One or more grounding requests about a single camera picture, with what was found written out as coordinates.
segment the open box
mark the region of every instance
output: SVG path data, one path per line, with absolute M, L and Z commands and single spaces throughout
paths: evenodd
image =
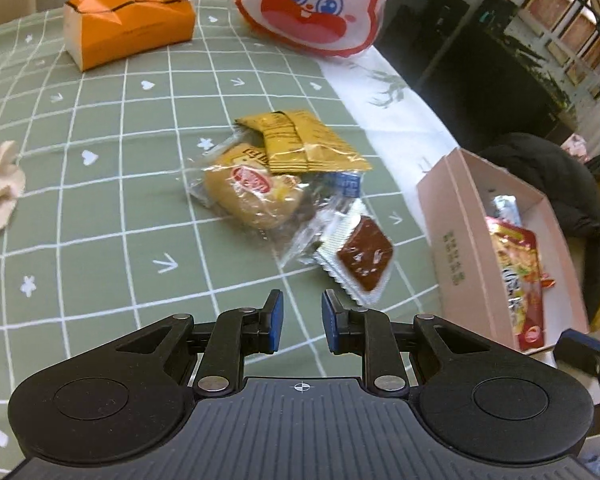
M 555 279 L 545 289 L 543 352 L 567 328 L 589 331 L 576 271 L 547 197 L 502 168 L 462 149 L 444 156 L 418 184 L 434 264 L 449 321 L 510 348 L 507 293 L 485 222 L 483 203 L 514 195 L 523 225 L 536 234 L 542 271 Z

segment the green tablecloth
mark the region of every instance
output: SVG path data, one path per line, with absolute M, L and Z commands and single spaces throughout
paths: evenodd
M 252 356 L 246 374 L 360 374 L 358 357 L 335 358 L 324 340 L 319 298 L 337 284 L 312 266 L 281 269 L 184 193 L 183 159 L 239 116 L 307 108 L 368 156 L 365 200 L 397 249 L 378 308 L 404 321 L 439 311 L 426 239 L 319 65 L 249 37 L 224 0 L 196 10 L 191 42 L 85 74 L 63 52 L 60 10 L 0 27 L 0 142 L 19 143 L 27 176 L 0 234 L 0 477 L 22 458 L 6 418 L 21 381 L 177 312 L 211 321 L 279 288 L 281 351 Z

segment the red food package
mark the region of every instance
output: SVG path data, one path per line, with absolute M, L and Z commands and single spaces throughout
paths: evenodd
M 502 269 L 514 334 L 520 350 L 544 346 L 544 309 L 538 246 L 534 232 L 486 218 Z

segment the gray ribbed panel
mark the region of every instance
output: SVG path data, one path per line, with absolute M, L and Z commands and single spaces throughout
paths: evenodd
M 402 400 L 352 379 L 250 379 L 204 400 L 167 444 L 128 463 L 76 469 L 33 459 L 26 480 L 595 480 L 574 459 L 503 468 L 441 446 Z

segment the orange tissue box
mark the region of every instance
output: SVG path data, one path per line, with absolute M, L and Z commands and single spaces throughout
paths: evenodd
M 193 37 L 189 0 L 69 0 L 64 42 L 83 72 L 115 59 Z

